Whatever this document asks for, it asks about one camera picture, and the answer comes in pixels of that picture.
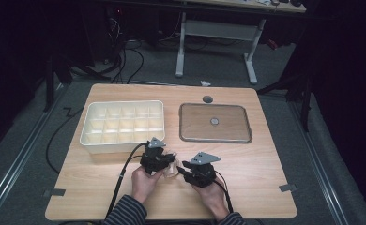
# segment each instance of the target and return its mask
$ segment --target person's right hand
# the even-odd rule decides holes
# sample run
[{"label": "person's right hand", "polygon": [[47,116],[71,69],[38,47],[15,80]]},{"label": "person's right hand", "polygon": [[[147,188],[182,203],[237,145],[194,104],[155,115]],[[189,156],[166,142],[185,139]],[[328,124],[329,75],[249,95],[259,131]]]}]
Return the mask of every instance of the person's right hand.
[{"label": "person's right hand", "polygon": [[163,171],[158,171],[153,175],[148,174],[143,166],[140,166],[132,173],[132,194],[131,196],[139,203],[144,203],[145,200],[154,191],[156,184]]},{"label": "person's right hand", "polygon": [[[219,177],[215,179],[224,187]],[[206,187],[197,187],[192,185],[201,196],[203,204],[212,212],[214,218],[219,222],[229,215],[229,210],[224,205],[224,191],[217,184],[213,183]]]}]

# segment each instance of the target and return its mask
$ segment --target striped sleeve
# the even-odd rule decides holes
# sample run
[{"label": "striped sleeve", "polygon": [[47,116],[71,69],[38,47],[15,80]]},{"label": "striped sleeve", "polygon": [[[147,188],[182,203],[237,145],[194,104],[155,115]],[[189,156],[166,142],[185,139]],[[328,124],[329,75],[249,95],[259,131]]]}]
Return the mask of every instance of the striped sleeve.
[{"label": "striped sleeve", "polygon": [[246,225],[247,222],[239,213],[231,213],[219,225]]},{"label": "striped sleeve", "polygon": [[145,217],[145,207],[131,196],[124,195],[104,220],[104,225],[143,225]]}]

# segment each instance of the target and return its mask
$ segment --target metal bracket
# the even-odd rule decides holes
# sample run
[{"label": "metal bracket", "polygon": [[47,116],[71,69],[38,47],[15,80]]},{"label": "metal bracket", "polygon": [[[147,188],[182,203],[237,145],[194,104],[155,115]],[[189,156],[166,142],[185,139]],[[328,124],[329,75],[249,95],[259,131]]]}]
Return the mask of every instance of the metal bracket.
[{"label": "metal bracket", "polygon": [[151,139],[151,142],[148,144],[149,148],[156,148],[156,147],[163,147],[166,146],[166,144],[160,140],[158,140],[156,137],[153,137]]},{"label": "metal bracket", "polygon": [[197,154],[197,156],[195,156],[194,158],[192,158],[190,160],[190,164],[194,164],[194,165],[204,165],[210,162],[214,162],[214,161],[220,161],[221,158],[220,157],[215,157],[213,155],[210,155],[208,153],[205,152],[199,152]]}]

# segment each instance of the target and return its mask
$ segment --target table top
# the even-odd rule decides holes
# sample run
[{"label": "table top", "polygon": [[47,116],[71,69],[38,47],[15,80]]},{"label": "table top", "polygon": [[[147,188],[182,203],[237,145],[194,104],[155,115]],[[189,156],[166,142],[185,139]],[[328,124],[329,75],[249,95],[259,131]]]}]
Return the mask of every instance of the table top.
[{"label": "table top", "polygon": [[256,2],[256,0],[182,0],[185,2],[202,3],[211,5],[223,5],[228,7],[239,7],[239,8],[258,8],[266,9],[279,12],[306,12],[306,8],[301,5],[300,7],[294,7],[291,3],[280,2],[277,6],[271,4],[265,5]]},{"label": "table top", "polygon": [[[179,107],[182,103],[240,105],[246,109],[252,130],[251,143],[183,142],[179,138]],[[88,106],[92,102],[160,100],[164,105],[165,151],[177,153],[180,161],[198,152],[221,157],[213,162],[224,177],[235,211],[244,218],[292,218],[297,209],[287,184],[259,98],[250,88],[160,86],[135,84],[93,85],[69,151],[54,188],[65,189],[63,196],[52,196],[45,216],[50,220],[104,219],[116,181],[129,153],[94,154],[80,144]],[[135,158],[127,167],[117,200],[131,192],[131,172],[139,165]],[[212,218],[199,195],[182,175],[162,177],[145,203],[147,219]]]}]

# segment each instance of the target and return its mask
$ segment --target gray carpet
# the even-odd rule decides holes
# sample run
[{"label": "gray carpet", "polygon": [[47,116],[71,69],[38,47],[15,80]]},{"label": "gray carpet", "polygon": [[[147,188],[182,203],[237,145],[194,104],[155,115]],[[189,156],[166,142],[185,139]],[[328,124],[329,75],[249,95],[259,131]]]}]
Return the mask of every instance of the gray carpet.
[{"label": "gray carpet", "polygon": [[[129,47],[137,46],[132,42]],[[201,47],[201,44],[190,46]],[[139,51],[145,59],[143,67],[132,79],[133,83],[171,83],[180,85],[201,85],[207,81],[211,86],[232,86],[262,88],[276,82],[286,64],[286,60],[295,45],[281,47],[272,51],[268,46],[260,45],[253,58],[258,84],[249,83],[245,65],[240,54],[228,52],[216,53],[220,45],[206,46],[201,51],[187,50],[185,74],[183,78],[175,77],[176,46],[160,45],[154,48],[143,44]],[[127,64],[122,73],[127,80],[141,64],[138,53],[127,51]],[[49,199],[43,196],[46,189],[53,188],[57,174],[46,162],[46,148],[57,129],[68,119],[66,107],[71,113],[80,110],[93,83],[104,83],[89,77],[74,76],[74,82],[55,105],[43,131],[38,136],[36,145],[27,163],[3,204],[0,206],[0,225],[2,224],[58,224],[44,217]],[[270,224],[335,224],[329,211],[319,181],[315,176],[307,145],[301,137],[301,128],[296,123],[283,91],[273,91],[260,96],[262,107],[267,118],[273,140],[276,144],[288,183],[295,184],[293,192],[297,205],[297,216],[286,219],[262,219]],[[22,149],[32,127],[42,115],[44,109],[45,88],[42,85],[36,98],[15,119],[13,127],[0,143],[0,182]],[[328,130],[318,111],[316,102],[312,101],[309,117],[310,135],[319,153],[321,161],[328,172],[331,183],[336,188],[337,196],[342,203],[348,224],[366,224],[366,203],[362,200],[353,178],[350,176]],[[69,142],[78,123],[79,114],[70,119],[53,137],[50,145],[50,161],[60,169],[69,148]],[[248,224],[257,224],[249,219]]]}]

